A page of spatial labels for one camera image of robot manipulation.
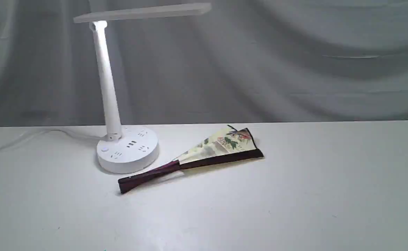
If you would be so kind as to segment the grey backdrop curtain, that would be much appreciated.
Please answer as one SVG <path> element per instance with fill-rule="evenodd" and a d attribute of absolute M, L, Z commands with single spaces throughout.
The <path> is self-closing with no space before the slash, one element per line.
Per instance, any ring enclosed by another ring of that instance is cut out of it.
<path fill-rule="evenodd" d="M 182 0 L 0 0 L 0 127 L 104 124 L 85 13 Z M 408 0 L 212 0 L 110 21 L 123 124 L 408 120 Z"/>

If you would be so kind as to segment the painted paper folding fan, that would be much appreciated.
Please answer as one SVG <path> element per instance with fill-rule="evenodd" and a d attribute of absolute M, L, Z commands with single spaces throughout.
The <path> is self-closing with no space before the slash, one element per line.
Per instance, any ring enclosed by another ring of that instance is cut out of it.
<path fill-rule="evenodd" d="M 264 158 L 249 128 L 238 130 L 231 125 L 210 135 L 167 164 L 118 180 L 120 193 L 172 173 L 198 167 Z"/>

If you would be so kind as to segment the white desk lamp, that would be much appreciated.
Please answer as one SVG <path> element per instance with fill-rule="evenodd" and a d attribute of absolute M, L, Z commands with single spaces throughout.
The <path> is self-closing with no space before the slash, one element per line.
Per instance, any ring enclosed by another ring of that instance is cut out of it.
<path fill-rule="evenodd" d="M 73 18 L 75 23 L 87 23 L 93 33 L 106 126 L 106 135 L 97 144 L 97 159 L 104 170 L 114 174 L 141 171 L 158 158 L 160 151 L 158 137 L 153 130 L 140 125 L 121 124 L 106 39 L 108 22 L 198 16 L 208 13 L 211 8 L 209 2 L 185 3 L 93 12 Z"/>

